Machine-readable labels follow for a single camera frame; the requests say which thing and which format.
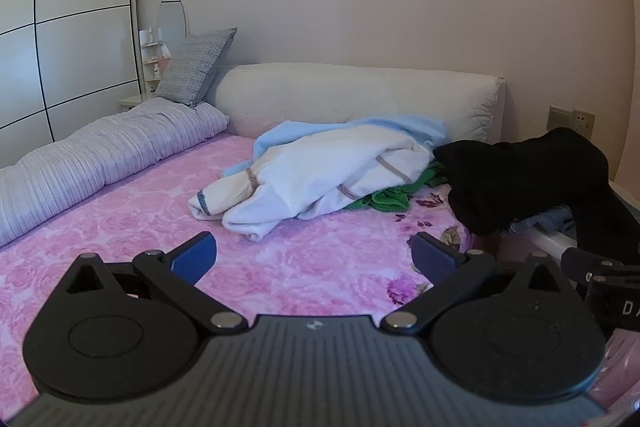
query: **white wardrobe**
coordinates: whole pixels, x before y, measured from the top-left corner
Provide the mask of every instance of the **white wardrobe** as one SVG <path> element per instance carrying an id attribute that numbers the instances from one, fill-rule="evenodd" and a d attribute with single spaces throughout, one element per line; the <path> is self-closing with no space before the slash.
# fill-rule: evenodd
<path id="1" fill-rule="evenodd" d="M 140 93 L 135 0 L 0 0 L 0 168 Z"/>

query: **headboard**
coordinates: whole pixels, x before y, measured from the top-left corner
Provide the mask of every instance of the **headboard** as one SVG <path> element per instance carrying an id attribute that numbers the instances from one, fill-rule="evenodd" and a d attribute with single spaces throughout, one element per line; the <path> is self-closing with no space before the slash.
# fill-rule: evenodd
<path id="1" fill-rule="evenodd" d="M 276 63 L 222 68 L 205 100 L 229 116 L 231 133 L 251 138 L 285 120 L 421 114 L 443 120 L 450 140 L 496 142 L 504 90 L 485 74 Z"/>

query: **green cloth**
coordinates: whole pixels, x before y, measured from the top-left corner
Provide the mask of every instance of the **green cloth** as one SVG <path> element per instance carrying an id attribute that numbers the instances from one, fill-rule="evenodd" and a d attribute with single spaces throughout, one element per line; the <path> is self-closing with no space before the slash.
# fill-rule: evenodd
<path id="1" fill-rule="evenodd" d="M 423 185 L 435 187 L 446 182 L 444 165 L 438 162 L 432 162 L 422 174 L 420 174 L 415 183 L 377 190 L 368 196 L 353 201 L 353 203 L 348 204 L 345 208 L 348 210 L 358 210 L 370 206 L 380 212 L 406 212 L 409 210 L 409 194 L 417 192 Z"/>

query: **pink floral bedsheet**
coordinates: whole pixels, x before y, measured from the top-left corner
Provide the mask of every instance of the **pink floral bedsheet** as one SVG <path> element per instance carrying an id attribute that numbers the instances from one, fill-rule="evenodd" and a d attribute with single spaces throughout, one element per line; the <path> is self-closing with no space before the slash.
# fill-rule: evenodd
<path id="1" fill-rule="evenodd" d="M 259 243 L 191 217 L 188 199 L 224 168 L 251 157 L 253 143 L 219 135 L 104 188 L 0 249 L 0 418 L 36 394 L 22 340 L 82 252 L 130 261 L 140 251 L 169 251 L 210 230 L 218 258 L 197 286 L 249 320 L 256 314 L 370 314 L 379 321 L 430 286 L 412 267 L 412 235 L 426 230 L 461 250 L 470 247 L 472 236 L 447 204 L 448 185 L 420 190 L 406 214 L 365 209 L 290 219 Z"/>

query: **black garment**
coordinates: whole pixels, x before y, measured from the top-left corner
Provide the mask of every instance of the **black garment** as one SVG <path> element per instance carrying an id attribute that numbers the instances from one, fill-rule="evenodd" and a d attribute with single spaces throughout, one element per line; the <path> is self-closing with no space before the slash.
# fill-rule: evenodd
<path id="1" fill-rule="evenodd" d="M 449 204 L 471 232 L 488 235 L 567 204 L 579 248 L 640 263 L 640 225 L 609 187 L 605 155 L 571 129 L 519 143 L 462 140 L 433 154 L 447 169 Z"/>

